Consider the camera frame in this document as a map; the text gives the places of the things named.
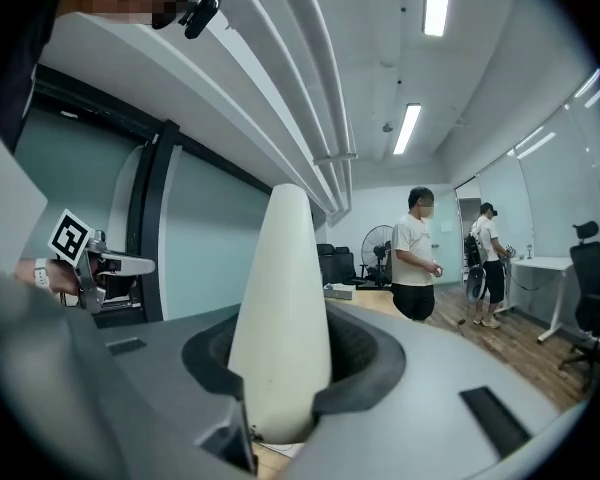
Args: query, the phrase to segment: wristband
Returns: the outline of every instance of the wristband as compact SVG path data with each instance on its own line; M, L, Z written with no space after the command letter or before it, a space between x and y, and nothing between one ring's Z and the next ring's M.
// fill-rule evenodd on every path
M49 275L47 274L47 259L38 258L33 270L33 278L38 288L49 290Z

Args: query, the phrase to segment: white t-shirt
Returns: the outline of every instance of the white t-shirt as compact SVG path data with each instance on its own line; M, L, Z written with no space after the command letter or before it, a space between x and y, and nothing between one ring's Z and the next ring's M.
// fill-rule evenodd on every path
M498 253L493 248L491 240L498 238L498 229L496 223L493 220L489 220L484 215L480 215L475 223L475 235L480 238L482 242L482 248L487 253L486 258L482 258L484 261L497 261Z
M392 281L405 286L433 284L433 277L429 272L398 259L396 251L408 251L423 260L433 261L431 233L424 220L407 214L394 226L391 237Z

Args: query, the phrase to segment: person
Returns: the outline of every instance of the person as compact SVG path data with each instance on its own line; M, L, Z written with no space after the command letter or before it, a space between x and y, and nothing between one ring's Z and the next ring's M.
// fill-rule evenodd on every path
M483 203L480 206L480 217L471 229L471 233L478 242L480 259L483 262L482 267L485 271L485 286L480 299L476 301L476 315L473 323L492 329L500 327L500 322L493 315L504 299L504 271L498 255L505 258L510 257L509 252L498 241L498 229L496 223L493 222L493 217L496 215L498 215L498 212L494 210L491 203ZM487 291L489 291L489 310L485 317L482 307Z
M433 192L416 187L409 194L409 213L400 219L391 239L393 303L411 320L423 322L435 306L433 277L443 268L433 260L431 233L424 220L433 212Z
M36 66L51 38L55 19L72 12L123 22L151 23L152 13L181 8L187 0L4 0L0 4L0 138L13 153L28 117ZM35 286L36 260L21 260L15 277ZM49 289L76 294L68 263L47 260Z

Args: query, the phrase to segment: fluorescent light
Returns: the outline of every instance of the fluorescent light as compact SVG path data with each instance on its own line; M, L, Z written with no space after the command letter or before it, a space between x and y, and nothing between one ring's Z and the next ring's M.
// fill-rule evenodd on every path
M591 105L594 105L596 101L600 99L600 89L598 92L591 96L591 99L584 104L584 108L589 108Z
M584 85L582 87L580 87L580 89L578 89L578 92L576 93L576 98L579 98L585 92L587 92L589 90L589 88L595 83L595 81L598 78L600 78L600 68L596 69L595 73L593 73L593 75L591 75L591 77L589 78L589 80L587 80L584 83Z
M533 153L536 149L538 149L539 147L541 147L543 144L546 144L547 142L549 142L551 139L553 139L556 136L555 133L551 132L549 135L547 135L546 137L540 139L538 142L536 142L533 146L531 146L529 149L527 149L526 151L520 153L518 155L518 160L521 160L522 158L524 158L525 156L527 156L529 153Z
M407 105L407 112L404 115L404 122L402 123L402 129L398 136L398 142L396 143L396 149L393 150L394 155L401 155L407 148L407 143L411 138L413 129L416 126L416 121L420 115L422 105Z
M427 0L424 18L424 33L428 36L442 36L447 21L449 0Z
M540 128L538 128L535 132L533 132L531 135L529 135L526 139L524 139L520 144L518 144L516 146L517 148L521 148L522 146L524 146L528 141L530 141L531 139L533 139L536 135L538 135L542 130L544 130L544 126L541 126Z

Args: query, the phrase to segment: white cone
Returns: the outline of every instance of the white cone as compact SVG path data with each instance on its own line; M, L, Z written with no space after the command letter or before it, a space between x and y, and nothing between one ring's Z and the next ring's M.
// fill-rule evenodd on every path
M267 443L301 441L331 379L329 331L309 200L273 189L238 316L229 369L242 376L249 425Z

